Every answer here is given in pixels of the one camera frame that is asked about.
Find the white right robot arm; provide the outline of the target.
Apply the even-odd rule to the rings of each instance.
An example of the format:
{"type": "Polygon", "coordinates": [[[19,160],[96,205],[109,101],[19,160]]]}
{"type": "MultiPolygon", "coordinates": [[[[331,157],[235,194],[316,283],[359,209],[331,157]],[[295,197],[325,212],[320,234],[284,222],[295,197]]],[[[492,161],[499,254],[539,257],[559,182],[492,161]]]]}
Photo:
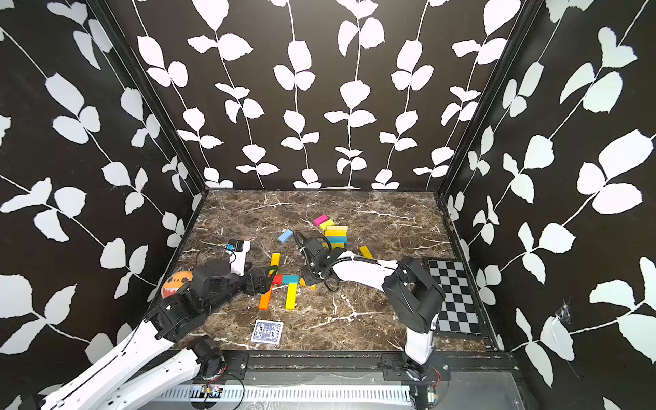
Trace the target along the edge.
{"type": "Polygon", "coordinates": [[[324,236],[307,238],[294,232],[293,237],[305,261],[303,278],[307,284],[323,283],[335,291],[341,283],[353,282],[383,292],[407,328],[407,360],[417,366],[427,364],[446,293],[419,259],[376,260],[338,248],[324,236]]]}

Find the teal block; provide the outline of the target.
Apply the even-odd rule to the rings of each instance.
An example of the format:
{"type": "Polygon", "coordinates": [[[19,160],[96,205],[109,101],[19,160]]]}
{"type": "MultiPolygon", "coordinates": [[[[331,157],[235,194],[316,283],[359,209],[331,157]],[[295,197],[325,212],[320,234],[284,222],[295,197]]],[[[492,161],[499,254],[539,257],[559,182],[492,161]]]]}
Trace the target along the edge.
{"type": "Polygon", "coordinates": [[[283,285],[298,285],[300,283],[300,277],[298,275],[283,275],[281,283],[283,285]]]}

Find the orange block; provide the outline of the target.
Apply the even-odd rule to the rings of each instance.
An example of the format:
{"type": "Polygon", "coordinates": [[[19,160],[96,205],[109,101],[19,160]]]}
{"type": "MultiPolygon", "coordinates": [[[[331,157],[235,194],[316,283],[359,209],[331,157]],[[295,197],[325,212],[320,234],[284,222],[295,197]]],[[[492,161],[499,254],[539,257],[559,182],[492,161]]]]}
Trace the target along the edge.
{"type": "Polygon", "coordinates": [[[261,296],[261,300],[259,302],[258,309],[260,310],[268,310],[269,309],[269,304],[271,301],[273,290],[269,289],[265,294],[261,296]]]}

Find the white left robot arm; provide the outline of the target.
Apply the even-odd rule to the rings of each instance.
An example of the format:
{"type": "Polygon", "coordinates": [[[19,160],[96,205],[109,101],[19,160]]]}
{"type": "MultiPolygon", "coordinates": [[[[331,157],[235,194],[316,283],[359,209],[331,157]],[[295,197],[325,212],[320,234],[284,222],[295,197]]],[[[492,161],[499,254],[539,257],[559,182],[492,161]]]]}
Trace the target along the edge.
{"type": "Polygon", "coordinates": [[[198,266],[174,294],[162,298],[136,329],[78,377],[52,391],[39,409],[138,408],[163,391],[201,376],[214,382],[228,364],[209,337],[194,340],[173,358],[144,374],[139,370],[203,325],[235,297],[267,293],[278,269],[232,273],[228,261],[198,266]]]}

